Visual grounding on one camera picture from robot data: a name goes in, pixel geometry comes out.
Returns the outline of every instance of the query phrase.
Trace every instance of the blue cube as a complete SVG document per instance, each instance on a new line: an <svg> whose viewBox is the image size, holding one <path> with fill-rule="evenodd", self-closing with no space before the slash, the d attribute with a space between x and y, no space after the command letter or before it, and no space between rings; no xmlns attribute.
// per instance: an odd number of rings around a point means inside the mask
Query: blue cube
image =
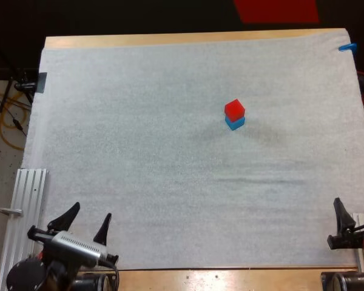
<svg viewBox="0 0 364 291"><path fill-rule="evenodd" d="M236 120L235 122L232 122L231 120L229 120L229 118L227 116L225 116L225 122L231 130L235 130L235 129L238 129L240 126L244 125L245 117L242 117L242 118Z"/></svg>

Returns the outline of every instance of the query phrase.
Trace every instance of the table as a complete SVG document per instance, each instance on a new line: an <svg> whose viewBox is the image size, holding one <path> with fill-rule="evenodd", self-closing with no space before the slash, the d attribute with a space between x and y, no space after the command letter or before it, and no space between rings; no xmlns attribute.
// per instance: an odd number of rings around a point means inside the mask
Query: table
<svg viewBox="0 0 364 291"><path fill-rule="evenodd" d="M335 28L254 32L180 33L48 37L45 48L115 47L185 42L230 41L306 36ZM120 272L120 290L320 290L321 272L356 270L307 267L288 269L132 270Z"/></svg>

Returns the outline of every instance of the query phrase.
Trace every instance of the stacked cubes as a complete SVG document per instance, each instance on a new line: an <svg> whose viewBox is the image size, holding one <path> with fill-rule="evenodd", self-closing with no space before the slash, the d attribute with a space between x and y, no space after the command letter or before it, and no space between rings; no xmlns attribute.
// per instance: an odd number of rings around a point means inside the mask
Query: stacked cubes
<svg viewBox="0 0 364 291"><path fill-rule="evenodd" d="M235 130L245 123L245 108L235 99L225 105L225 122L231 130Z"/></svg>

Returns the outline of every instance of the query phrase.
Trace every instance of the floor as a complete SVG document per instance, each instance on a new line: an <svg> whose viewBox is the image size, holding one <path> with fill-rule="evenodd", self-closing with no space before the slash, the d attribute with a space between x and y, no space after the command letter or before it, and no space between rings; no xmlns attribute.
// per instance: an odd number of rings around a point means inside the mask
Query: floor
<svg viewBox="0 0 364 291"><path fill-rule="evenodd" d="M6 81L0 81L0 99L5 91L6 84ZM13 98L17 95L18 92L12 88L9 96ZM24 95L19 97L18 101L28 104ZM15 118L22 123L23 129L25 133L27 133L30 112L10 104L7 104L7 108L15 116ZM4 122L9 126L13 125L12 118L8 113L4 115ZM24 147L25 136L18 129L10 129L2 126L2 133L4 138L7 139L12 146L20 148ZM22 150L14 149L6 144L0 137L0 207L10 207L16 170L21 166L22 157ZM0 213L0 259L6 225L7 217Z"/></svg>

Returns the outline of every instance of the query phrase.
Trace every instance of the red cube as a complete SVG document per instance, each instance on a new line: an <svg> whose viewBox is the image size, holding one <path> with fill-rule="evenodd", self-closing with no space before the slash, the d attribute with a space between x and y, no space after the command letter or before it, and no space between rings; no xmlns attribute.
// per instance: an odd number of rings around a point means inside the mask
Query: red cube
<svg viewBox="0 0 364 291"><path fill-rule="evenodd" d="M244 117L245 108L242 106L239 100L235 99L232 102L225 105L225 115L231 122Z"/></svg>

